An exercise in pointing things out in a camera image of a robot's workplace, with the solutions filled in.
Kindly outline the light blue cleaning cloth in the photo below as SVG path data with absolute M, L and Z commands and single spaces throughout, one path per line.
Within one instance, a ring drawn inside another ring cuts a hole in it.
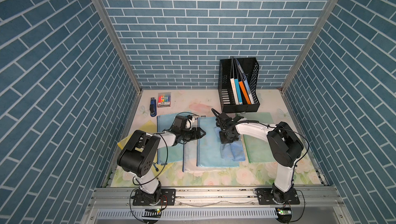
M 220 141 L 220 128 L 215 127 L 213 129 L 216 135 L 215 144 L 217 148 L 214 149 L 214 158 L 221 162 L 243 162 L 245 161 L 245 153 L 241 140 L 222 144 Z

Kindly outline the green mesh document bag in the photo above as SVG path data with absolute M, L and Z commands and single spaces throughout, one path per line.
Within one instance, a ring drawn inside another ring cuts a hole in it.
M 263 124 L 269 124 L 270 126 L 275 125 L 270 113 L 239 113 L 238 116 L 243 116 L 247 120 L 256 120 Z M 267 141 L 260 140 L 250 135 L 244 135 L 243 139 L 250 163 L 276 163 Z

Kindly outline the clear grey document bag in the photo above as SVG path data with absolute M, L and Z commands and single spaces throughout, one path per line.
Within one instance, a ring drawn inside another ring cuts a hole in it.
M 190 141 L 184 146 L 184 160 L 183 160 L 183 171 L 184 172 L 200 172 L 207 170 L 223 170 L 223 168 L 213 167 L 198 167 L 197 166 L 197 145 L 198 140 Z

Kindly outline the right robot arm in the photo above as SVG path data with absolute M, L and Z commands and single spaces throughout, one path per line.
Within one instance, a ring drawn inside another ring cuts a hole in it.
M 220 128 L 220 141 L 224 144 L 239 140 L 241 135 L 249 135 L 269 143 L 273 158 L 278 163 L 273 191 L 289 193 L 293 187 L 295 167 L 304 145 L 302 135 L 294 132 L 286 122 L 277 125 L 262 124 L 241 116 L 231 118 L 226 113 L 211 110 Z

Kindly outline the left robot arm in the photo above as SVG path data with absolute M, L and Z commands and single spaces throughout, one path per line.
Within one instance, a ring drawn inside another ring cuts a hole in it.
M 169 148 L 203 138 L 206 132 L 196 125 L 195 115 L 177 115 L 170 128 L 158 133 L 147 133 L 136 130 L 117 158 L 117 165 L 129 172 L 137 181 L 139 190 L 155 195 L 161 186 L 151 167 L 158 149 L 166 149 L 166 160 L 169 158 Z

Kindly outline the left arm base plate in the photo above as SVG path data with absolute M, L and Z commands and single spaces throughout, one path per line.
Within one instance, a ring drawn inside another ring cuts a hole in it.
M 150 205 L 161 205 L 163 206 L 174 205 L 176 198 L 176 189 L 161 189 L 156 190 L 154 194 L 148 194 L 144 191 L 137 189 L 134 196 L 131 197 L 133 206 L 150 206 Z

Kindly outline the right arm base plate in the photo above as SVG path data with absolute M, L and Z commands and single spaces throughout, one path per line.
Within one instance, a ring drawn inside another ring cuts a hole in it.
M 260 205 L 299 205 L 300 199 L 297 191 L 291 188 L 287 192 L 282 192 L 273 188 L 258 188 L 254 190 Z

